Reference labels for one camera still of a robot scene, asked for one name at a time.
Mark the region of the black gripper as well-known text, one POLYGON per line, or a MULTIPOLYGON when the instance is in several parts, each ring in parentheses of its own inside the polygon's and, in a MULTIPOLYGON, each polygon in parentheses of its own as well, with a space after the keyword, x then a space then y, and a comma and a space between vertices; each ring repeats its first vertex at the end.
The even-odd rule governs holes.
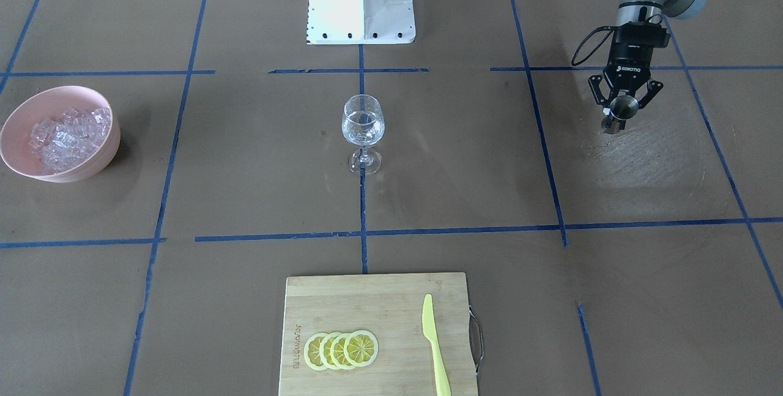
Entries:
MULTIPOLYGON (((616 98, 621 93, 631 95, 637 100, 636 113, 646 108, 664 87, 660 81, 650 80, 653 50, 668 44, 669 33, 660 23, 624 23, 615 28, 603 70, 609 97, 616 98)), ((596 104, 601 106, 604 116, 611 116, 610 98, 604 94, 602 83, 602 75, 588 78, 596 104)))

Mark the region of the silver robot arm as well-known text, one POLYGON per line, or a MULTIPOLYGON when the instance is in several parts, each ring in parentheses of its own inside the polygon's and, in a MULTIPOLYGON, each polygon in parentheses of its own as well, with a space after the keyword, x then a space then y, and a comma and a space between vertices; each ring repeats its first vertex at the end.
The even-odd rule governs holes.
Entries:
POLYGON ((609 58, 600 75, 590 77, 596 104, 603 108, 607 127, 634 117, 662 89, 651 78, 654 50, 665 48, 671 34, 663 19, 688 19, 697 15, 707 0, 619 0, 616 23, 602 27, 610 38, 609 58))

